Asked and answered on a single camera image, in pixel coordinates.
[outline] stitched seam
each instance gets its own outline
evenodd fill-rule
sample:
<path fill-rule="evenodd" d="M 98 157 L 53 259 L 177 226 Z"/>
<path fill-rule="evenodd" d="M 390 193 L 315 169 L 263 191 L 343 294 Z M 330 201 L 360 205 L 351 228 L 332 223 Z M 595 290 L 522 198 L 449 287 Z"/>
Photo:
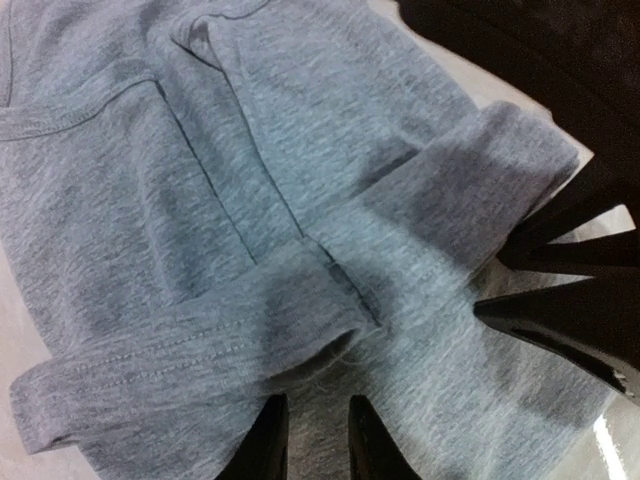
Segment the stitched seam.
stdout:
<path fill-rule="evenodd" d="M 245 20 L 256 12 L 259 12 L 264 7 L 269 5 L 271 0 L 263 0 L 262 4 L 258 7 L 254 5 L 247 5 L 244 9 L 239 10 L 238 13 L 234 13 L 233 16 L 225 15 L 224 13 L 210 14 L 212 17 L 224 18 L 225 20 Z"/>
<path fill-rule="evenodd" d="M 340 263 L 335 259 L 335 257 L 331 255 L 331 253 L 329 253 L 329 251 L 324 246 L 322 246 L 322 244 L 318 242 L 316 239 L 310 236 L 308 238 L 310 238 L 318 246 L 318 248 L 327 256 L 327 258 L 331 262 L 327 267 L 327 271 L 329 272 L 329 275 L 331 275 L 330 269 L 332 267 L 338 267 L 340 269 L 340 273 L 344 276 L 344 278 L 349 282 L 349 284 L 353 288 L 356 294 L 356 298 L 358 300 L 359 306 L 362 308 L 362 310 L 365 311 L 365 313 L 369 316 L 369 318 L 373 321 L 374 324 L 376 324 L 377 326 L 381 326 L 381 323 L 379 320 L 380 307 L 376 305 L 371 305 L 369 303 L 369 299 L 376 300 L 375 297 L 365 295 L 364 292 L 360 289 L 360 287 L 356 284 L 356 282 L 354 282 L 351 279 L 351 277 L 345 271 L 342 265 L 340 265 Z"/>
<path fill-rule="evenodd" d="M 282 191 L 280 190 L 280 188 L 276 184 L 276 181 L 273 178 L 273 175 L 269 171 L 269 167 L 267 167 L 267 164 L 264 161 L 263 152 L 258 147 L 258 142 L 256 141 L 256 130 L 257 130 L 257 134 L 259 136 L 264 137 L 264 135 L 260 131 L 260 128 L 258 126 L 256 126 L 254 128 L 251 125 L 251 123 L 249 123 L 249 119 L 247 118 L 247 114 L 245 112 L 245 108 L 243 108 L 243 105 L 240 103 L 240 99 L 238 98 L 238 92 L 236 91 L 236 87 L 235 87 L 234 83 L 231 82 L 231 79 L 229 78 L 229 74 L 227 73 L 227 71 L 224 68 L 222 69 L 222 74 L 224 75 L 224 78 L 225 78 L 225 80 L 227 82 L 227 85 L 229 85 L 229 88 L 233 92 L 233 98 L 235 99 L 236 106 L 238 107 L 238 111 L 240 112 L 240 116 L 242 117 L 242 122 L 244 123 L 244 125 L 247 128 L 247 132 L 249 132 L 249 138 L 251 139 L 251 143 L 253 145 L 253 148 L 255 149 L 256 153 L 258 154 L 258 157 L 260 158 L 260 165 L 262 165 L 262 168 L 264 169 L 264 173 L 267 175 L 267 178 L 269 179 L 269 183 L 271 184 L 273 189 L 278 194 L 278 197 L 282 201 L 282 204 L 284 205 L 285 209 L 287 210 L 287 213 L 289 214 L 289 218 L 293 222 L 293 225 L 295 226 L 295 228 L 298 230 L 298 233 L 300 234 L 300 237 L 303 238 L 305 234 L 304 234 L 304 231 L 302 230 L 302 226 L 298 222 L 298 219 L 296 218 L 296 216 L 293 214 L 293 210 L 291 209 L 291 206 L 289 205 L 289 202 L 287 202 L 287 200 L 284 198 L 284 195 L 283 195 Z M 246 95 L 246 103 L 248 104 L 249 109 L 253 113 L 255 113 L 257 109 L 256 109 L 255 104 L 253 102 L 253 95 L 251 93 Z"/>
<path fill-rule="evenodd" d="M 96 117 L 100 112 L 102 112 L 107 107 L 107 105 L 109 105 L 109 103 L 116 100 L 120 95 L 122 95 L 128 89 L 136 85 L 139 85 L 141 83 L 149 82 L 149 81 L 155 81 L 155 79 L 150 74 L 143 74 L 143 75 L 138 75 L 137 77 L 128 79 L 125 82 L 120 82 L 118 85 L 114 86 L 113 88 L 109 89 L 106 93 L 104 93 L 99 101 L 90 103 L 89 105 L 85 106 L 82 109 L 61 114 L 59 119 L 52 119 L 51 122 L 43 122 L 43 121 L 38 122 L 38 121 L 29 120 L 29 119 L 18 120 L 18 122 L 21 124 L 20 128 L 24 130 L 24 132 L 22 134 L 16 134 L 8 137 L 3 137 L 0 135 L 0 140 L 2 141 L 24 140 L 27 138 L 40 137 L 43 135 L 62 132 L 64 130 L 75 128 L 78 125 L 81 125 L 82 123 L 86 122 L 87 120 L 90 120 Z M 58 124 L 55 126 L 38 128 L 39 124 L 53 123 L 53 122 L 56 122 Z"/>
<path fill-rule="evenodd" d="M 179 345 L 184 345 L 185 343 L 189 343 L 189 342 L 191 342 L 193 340 L 198 340 L 198 339 L 203 339 L 203 338 L 211 338 L 212 333 L 219 333 L 219 331 L 222 330 L 222 329 L 231 328 L 231 327 L 234 327 L 234 326 L 240 326 L 240 325 L 242 325 L 242 323 L 243 323 L 243 320 L 238 320 L 236 322 L 231 322 L 231 323 L 225 323 L 225 324 L 217 326 L 214 332 L 211 332 L 211 331 L 200 332 L 198 334 L 191 335 L 189 337 L 186 337 L 186 338 L 183 338 L 183 339 L 180 339 L 180 340 L 175 340 L 173 342 L 158 343 L 156 345 L 152 345 L 150 347 L 143 348 L 141 350 L 136 350 L 134 352 L 126 353 L 126 354 L 123 354 L 123 355 L 116 355 L 115 357 L 110 357 L 110 358 L 107 358 L 107 359 L 102 360 L 102 361 L 97 362 L 97 363 L 90 363 L 88 365 L 81 365 L 80 367 L 72 370 L 71 373 L 86 372 L 87 370 L 91 370 L 92 368 L 109 365 L 111 363 L 115 363 L 115 362 L 122 361 L 122 360 L 130 360 L 132 358 L 139 357 L 141 354 L 144 354 L 144 353 L 153 353 L 153 352 L 157 352 L 157 351 L 160 351 L 160 350 L 165 350 L 165 349 L 172 348 L 172 347 L 177 347 Z"/>
<path fill-rule="evenodd" d="M 106 390 L 108 388 L 113 388 L 113 387 L 117 387 L 117 386 L 121 386 L 121 385 L 128 385 L 134 382 L 137 382 L 139 380 L 145 380 L 148 381 L 149 383 L 155 383 L 155 382 L 159 382 L 164 378 L 164 375 L 166 373 L 169 372 L 173 372 L 176 370 L 188 370 L 190 368 L 196 367 L 198 365 L 201 365 L 207 361 L 210 360 L 216 360 L 224 355 L 236 352 L 238 350 L 240 350 L 241 348 L 253 345 L 255 342 L 245 342 L 245 343 L 241 343 L 239 345 L 236 345 L 234 347 L 230 347 L 227 348 L 226 350 L 222 351 L 222 352 L 217 352 L 217 353 L 213 353 L 211 355 L 205 355 L 202 357 L 198 357 L 195 358 L 193 360 L 189 360 L 186 362 L 182 362 L 178 365 L 172 365 L 170 367 L 167 368 L 163 368 L 160 370 L 153 370 L 151 372 L 141 372 L 138 373 L 136 375 L 133 375 L 130 378 L 126 378 L 126 379 L 122 379 L 122 380 L 117 380 L 115 382 L 111 382 L 111 383 L 107 383 L 105 385 L 100 385 L 100 386 L 96 386 L 95 388 L 85 388 L 85 389 L 78 389 L 78 390 L 74 390 L 74 394 L 81 394 L 81 393 L 89 393 L 89 392 L 99 392 L 102 390 Z"/>
<path fill-rule="evenodd" d="M 200 157 L 196 153 L 195 149 L 193 148 L 193 145 L 191 144 L 191 140 L 189 140 L 189 137 L 187 136 L 187 133 L 184 131 L 184 128 L 183 128 L 182 124 L 180 123 L 180 120 L 176 116 L 175 112 L 171 109 L 169 104 L 166 103 L 166 105 L 167 105 L 167 108 L 169 109 L 169 111 L 171 112 L 171 116 L 172 116 L 174 122 L 176 123 L 176 125 L 178 126 L 178 129 L 180 130 L 180 133 L 182 134 L 182 138 L 184 139 L 185 143 L 187 144 L 187 147 L 189 148 L 189 151 L 191 152 L 191 155 L 196 160 L 196 162 L 198 162 L 198 166 L 200 167 L 200 170 L 202 171 L 202 174 L 204 175 L 204 178 L 206 179 L 207 184 L 209 185 L 209 188 L 211 189 L 211 193 L 216 198 L 216 200 L 218 200 L 218 205 L 220 206 L 220 209 L 224 212 L 225 217 L 227 218 L 227 220 L 229 221 L 229 224 L 231 225 L 231 228 L 233 228 L 233 231 L 238 236 L 238 240 L 240 240 L 240 243 L 242 244 L 244 249 L 247 251 L 247 255 L 249 256 L 249 258 L 251 259 L 253 264 L 254 265 L 258 265 L 258 260 L 253 255 L 253 253 L 251 252 L 251 249 L 249 248 L 249 245 L 247 244 L 246 240 L 244 239 L 244 237 L 242 236 L 242 234 L 238 230 L 238 226 L 236 225 L 236 222 L 233 220 L 233 218 L 229 214 L 229 211 L 227 210 L 227 208 L 224 206 L 224 203 L 220 199 L 220 195 L 218 195 L 218 191 L 216 190 L 216 187 L 215 187 L 215 184 L 213 183 L 213 179 L 211 178 L 211 175 L 209 175 L 209 172 L 204 167 L 204 165 L 202 163 L 202 160 L 200 159 Z"/>
<path fill-rule="evenodd" d="M 6 15 L 7 15 L 7 30 L 6 30 L 6 42 L 7 42 L 7 46 L 6 46 L 6 50 L 5 53 L 7 54 L 7 73 L 6 73 L 6 77 L 3 78 L 3 84 L 0 85 L 0 101 L 2 101 L 2 104 L 4 106 L 8 106 L 11 103 L 11 91 L 12 91 L 12 87 L 13 87 L 13 40 L 12 40 L 12 35 L 11 35 L 11 23 L 12 23 L 12 11 L 13 11 L 13 1 L 12 0 L 8 0 L 8 3 L 6 5 Z"/>

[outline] gray t-shirt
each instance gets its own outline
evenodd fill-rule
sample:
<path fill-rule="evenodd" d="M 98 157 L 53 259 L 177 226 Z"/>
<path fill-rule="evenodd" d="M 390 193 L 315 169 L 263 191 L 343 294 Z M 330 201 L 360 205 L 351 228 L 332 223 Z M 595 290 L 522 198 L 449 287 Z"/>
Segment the gray t-shirt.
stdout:
<path fill-rule="evenodd" d="M 53 355 L 11 389 L 31 453 L 213 478 L 284 391 L 290 478 L 347 478 L 364 393 L 425 478 L 531 479 L 610 398 L 471 314 L 575 151 L 478 110 L 364 2 L 11 2 L 0 158 L 0 239 Z"/>

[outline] heather gray fabric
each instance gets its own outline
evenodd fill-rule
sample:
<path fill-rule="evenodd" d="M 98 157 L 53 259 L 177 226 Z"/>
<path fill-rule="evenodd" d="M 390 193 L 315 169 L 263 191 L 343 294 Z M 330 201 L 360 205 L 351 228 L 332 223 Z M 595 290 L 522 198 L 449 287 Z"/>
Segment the heather gray fabric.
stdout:
<path fill-rule="evenodd" d="M 575 151 L 363 2 L 33 0 L 0 29 L 0 238 L 53 355 L 11 389 L 29 452 L 213 478 L 285 391 L 291 478 L 347 478 L 366 393 L 425 478 L 530 479 L 603 410 L 471 314 Z"/>

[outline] fabric fold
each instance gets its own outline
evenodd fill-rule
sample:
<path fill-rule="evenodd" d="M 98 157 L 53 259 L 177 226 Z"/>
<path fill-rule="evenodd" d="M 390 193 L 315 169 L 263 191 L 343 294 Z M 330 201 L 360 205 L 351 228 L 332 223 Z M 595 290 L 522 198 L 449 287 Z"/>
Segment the fabric fold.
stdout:
<path fill-rule="evenodd" d="M 577 166 L 558 128 L 497 102 L 374 179 L 309 235 L 375 292 L 383 316 L 412 328 L 465 286 Z"/>
<path fill-rule="evenodd" d="M 99 438 L 155 413 L 280 391 L 375 327 L 322 249 L 291 242 L 236 281 L 16 379 L 29 453 Z"/>

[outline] white surface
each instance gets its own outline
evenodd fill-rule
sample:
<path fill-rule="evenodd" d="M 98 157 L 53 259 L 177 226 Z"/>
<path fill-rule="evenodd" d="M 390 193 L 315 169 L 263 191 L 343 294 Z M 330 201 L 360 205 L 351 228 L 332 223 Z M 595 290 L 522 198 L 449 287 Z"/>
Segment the white surface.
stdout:
<path fill-rule="evenodd" d="M 371 0 L 371 4 L 376 11 L 402 25 L 393 3 Z M 430 42 L 414 38 L 470 93 L 478 105 L 508 100 L 550 117 L 547 110 L 510 85 Z M 585 163 L 591 153 L 578 146 L 581 160 Z M 630 227 L 629 222 L 624 209 L 617 209 L 583 229 L 582 233 L 595 236 L 607 230 L 626 230 Z M 49 354 L 20 299 L 4 253 L 0 250 L 0 480 L 97 480 L 76 448 L 27 456 L 20 443 L 9 407 L 9 385 L 19 374 L 48 358 Z M 640 479 L 638 432 L 640 409 L 622 398 L 618 399 L 594 429 L 585 432 L 565 455 L 549 480 Z"/>

